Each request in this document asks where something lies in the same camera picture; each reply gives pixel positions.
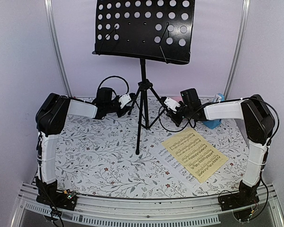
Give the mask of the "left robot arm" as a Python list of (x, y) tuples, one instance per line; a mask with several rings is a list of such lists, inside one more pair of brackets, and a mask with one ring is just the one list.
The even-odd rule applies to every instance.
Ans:
[(130, 93), (112, 98), (112, 89), (107, 87), (99, 89), (92, 102), (50, 93), (35, 117), (38, 130), (38, 179), (45, 184), (56, 182), (56, 145), (67, 116), (102, 120), (107, 114), (116, 113), (122, 117), (130, 110), (127, 104), (134, 96)]

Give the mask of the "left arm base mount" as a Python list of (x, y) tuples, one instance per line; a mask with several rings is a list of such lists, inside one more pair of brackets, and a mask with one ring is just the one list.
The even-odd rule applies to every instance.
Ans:
[(38, 196), (36, 201), (53, 208), (61, 208), (74, 211), (77, 204), (77, 193), (69, 189), (57, 190), (57, 183), (38, 183)]

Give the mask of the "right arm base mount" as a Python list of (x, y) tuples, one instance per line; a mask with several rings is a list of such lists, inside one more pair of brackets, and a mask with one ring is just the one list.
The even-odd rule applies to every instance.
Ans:
[(237, 209), (249, 205), (253, 205), (259, 202), (257, 196), (257, 188), (243, 188), (238, 192), (223, 194), (218, 196), (218, 203), (221, 206), (222, 211)]

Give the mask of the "black music stand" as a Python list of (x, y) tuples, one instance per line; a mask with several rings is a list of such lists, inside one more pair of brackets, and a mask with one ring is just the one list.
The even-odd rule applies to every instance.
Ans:
[(141, 81), (131, 113), (139, 108), (138, 129), (150, 129), (148, 92), (153, 84), (146, 77), (146, 61), (185, 65), (190, 61), (194, 20), (193, 0), (99, 0), (96, 8), (95, 55), (137, 58)]

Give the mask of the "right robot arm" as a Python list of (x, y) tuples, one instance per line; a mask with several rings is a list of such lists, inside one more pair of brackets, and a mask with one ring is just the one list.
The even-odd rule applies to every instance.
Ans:
[(249, 141), (249, 158), (242, 179), (242, 189), (235, 195), (238, 206), (245, 206), (253, 199), (250, 188), (257, 187), (261, 172), (267, 159), (267, 151), (271, 140), (279, 126), (274, 119), (273, 110), (259, 94), (233, 100), (216, 100), (202, 104), (196, 89), (191, 88), (181, 92), (181, 101), (170, 97), (163, 98), (167, 108), (167, 116), (179, 126), (184, 118), (194, 121), (215, 121), (221, 119), (240, 119), (244, 121)]

